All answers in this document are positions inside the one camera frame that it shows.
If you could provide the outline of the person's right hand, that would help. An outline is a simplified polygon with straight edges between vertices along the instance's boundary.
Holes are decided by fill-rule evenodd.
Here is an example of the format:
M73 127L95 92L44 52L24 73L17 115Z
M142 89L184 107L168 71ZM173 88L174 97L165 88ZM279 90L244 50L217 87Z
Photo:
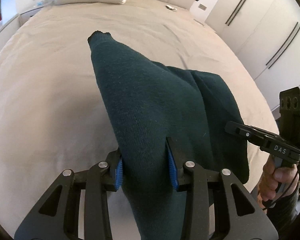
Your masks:
M262 176L258 183L258 202L277 200L281 196L290 196L298 186L299 174L295 164L292 167L275 167L273 158L270 156L263 166Z

